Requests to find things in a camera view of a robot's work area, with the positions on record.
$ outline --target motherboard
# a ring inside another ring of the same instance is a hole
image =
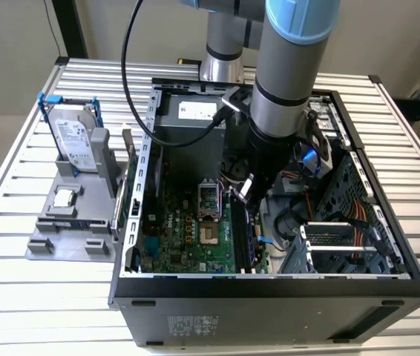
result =
[[[243,232],[245,244],[235,243],[232,203],[229,192],[211,191],[211,182],[194,188],[175,188],[164,183],[162,221],[155,234],[144,239],[141,268],[148,273],[241,273],[241,260],[247,273],[267,273],[264,246],[257,244],[261,233],[259,216],[248,216]],[[202,211],[219,211],[205,215]]]

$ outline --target power cable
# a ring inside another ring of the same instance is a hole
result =
[[[44,2],[44,6],[45,6],[45,12],[46,12],[46,14],[47,14],[48,27],[50,28],[50,31],[51,31],[52,36],[53,36],[53,40],[55,41],[56,49],[57,49],[57,50],[59,50],[59,56],[61,57],[61,56],[62,56],[62,52],[61,52],[61,50],[60,50],[59,43],[58,43],[58,41],[56,40],[56,37],[55,37],[55,32],[53,31],[52,23],[51,23],[51,21],[50,21],[50,15],[49,15],[49,13],[48,13],[47,0],[43,0],[43,2]]]
[[[163,140],[155,137],[152,134],[151,130],[149,130],[148,127],[145,125],[145,123],[141,120],[139,114],[137,113],[136,108],[134,107],[134,103],[133,103],[133,100],[131,98],[131,94],[129,93],[128,78],[126,76],[126,56],[128,54],[128,45],[129,45],[129,37],[131,36],[131,30],[133,28],[134,21],[136,20],[136,17],[137,17],[137,14],[139,12],[139,9],[140,9],[141,5],[142,5],[142,0],[137,0],[136,4],[134,5],[134,9],[131,13],[131,17],[129,18],[128,26],[126,27],[124,40],[122,42],[121,78],[122,78],[122,86],[123,86],[123,89],[124,89],[124,94],[126,96],[126,101],[128,102],[129,108],[131,109],[131,112],[133,113],[134,118],[137,121],[137,123],[139,124],[139,126],[155,143],[158,143],[159,145],[162,145],[162,146],[173,147],[173,148],[181,148],[181,147],[186,147],[186,146],[193,145],[195,142],[200,141],[203,137],[208,135],[213,128],[218,126],[224,120],[224,118],[220,117],[220,120],[216,120],[214,118],[214,121],[209,126],[207,126],[207,128],[200,135],[196,136],[195,138],[191,139],[190,141],[187,141],[187,142],[166,142],[166,141],[163,141]]]

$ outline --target regulatory label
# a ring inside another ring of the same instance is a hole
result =
[[[212,120],[216,112],[216,102],[181,102],[179,104],[179,119]]]
[[[172,336],[214,336],[218,326],[217,315],[178,315],[167,321]]]
[[[59,138],[72,165],[80,171],[96,170],[86,127],[78,121],[57,119]]]

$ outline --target green circuit board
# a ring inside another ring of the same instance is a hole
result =
[[[240,273],[235,271],[229,199],[229,194],[222,195],[222,214],[217,222],[199,221],[196,194],[167,187],[163,192],[159,252],[150,257],[144,248],[142,270],[153,273]],[[256,273],[267,272],[264,253],[262,255],[261,261],[254,265]]]

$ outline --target aluminum table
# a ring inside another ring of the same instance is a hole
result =
[[[195,65],[128,65],[129,87],[144,114],[152,77],[197,79]],[[252,82],[254,69],[246,70]],[[319,74],[315,89],[337,90],[420,262],[420,141],[382,84],[368,76]],[[71,59],[56,65],[43,91],[97,96],[110,146],[126,159],[121,125],[142,131],[122,92],[119,63]],[[121,314],[107,305],[112,264],[28,261],[24,253],[56,174],[56,149],[33,106],[0,167],[0,355],[318,354],[420,355],[420,309],[363,345],[139,349]]]

